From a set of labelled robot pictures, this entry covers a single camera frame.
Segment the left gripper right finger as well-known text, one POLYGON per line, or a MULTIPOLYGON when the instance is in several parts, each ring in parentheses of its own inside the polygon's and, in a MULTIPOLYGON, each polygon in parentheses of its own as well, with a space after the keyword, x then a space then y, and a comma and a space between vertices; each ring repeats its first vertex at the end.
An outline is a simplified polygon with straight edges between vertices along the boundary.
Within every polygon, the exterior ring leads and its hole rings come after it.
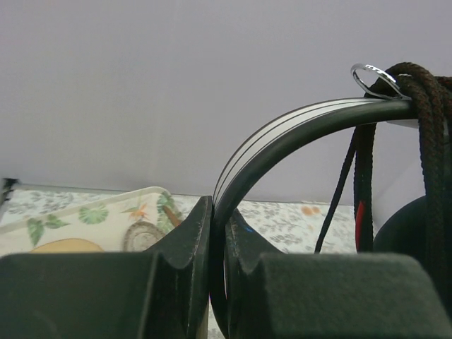
POLYGON ((230 338, 450 338, 421 265, 394 254, 284 254, 234 212, 225 230, 230 338))

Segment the white black headphones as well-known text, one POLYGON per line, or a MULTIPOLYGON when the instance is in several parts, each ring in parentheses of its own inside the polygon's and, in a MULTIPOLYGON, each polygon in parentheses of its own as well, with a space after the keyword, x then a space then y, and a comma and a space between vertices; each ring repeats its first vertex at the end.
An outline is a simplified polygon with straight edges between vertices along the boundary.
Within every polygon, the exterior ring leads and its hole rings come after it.
POLYGON ((381 70, 364 97, 316 103, 288 112, 251 135, 222 170, 213 197, 209 289, 215 320, 227 328, 226 227, 255 183, 301 147, 353 129, 338 184, 312 254, 394 254, 417 261, 451 321, 451 79, 403 62, 381 70), (379 231, 372 215, 373 147, 383 121, 414 121, 419 131, 425 194, 397 211, 379 231))

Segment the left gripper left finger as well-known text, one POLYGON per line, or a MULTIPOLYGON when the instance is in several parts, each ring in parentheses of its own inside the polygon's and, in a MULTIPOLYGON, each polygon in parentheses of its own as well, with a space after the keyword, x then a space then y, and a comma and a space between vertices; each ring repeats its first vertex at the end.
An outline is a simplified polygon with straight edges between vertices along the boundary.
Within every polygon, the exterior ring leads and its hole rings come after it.
POLYGON ((212 199, 143 252, 1 259, 2 338, 206 338, 212 199))

